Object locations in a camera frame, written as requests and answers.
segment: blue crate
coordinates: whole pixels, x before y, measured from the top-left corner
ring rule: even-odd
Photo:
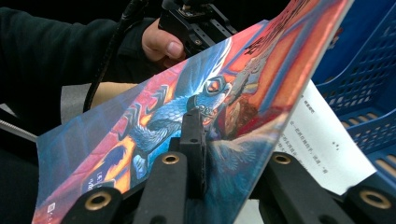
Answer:
[[[332,77],[324,71],[313,80]],[[378,174],[396,189],[396,3],[347,67],[316,86]]]

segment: black clothing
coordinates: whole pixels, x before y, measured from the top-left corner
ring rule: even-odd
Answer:
[[[141,82],[160,71],[141,47],[153,22],[144,19],[126,33],[104,81]],[[62,86],[93,81],[116,27],[111,20],[71,24],[0,7],[0,104],[15,110],[36,135],[61,124]],[[35,144],[0,130],[0,223],[31,222],[38,187],[35,154]]]

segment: white paper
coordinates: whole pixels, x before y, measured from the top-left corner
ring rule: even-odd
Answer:
[[[301,95],[276,151],[292,155],[323,188],[338,195],[375,172],[312,81]]]

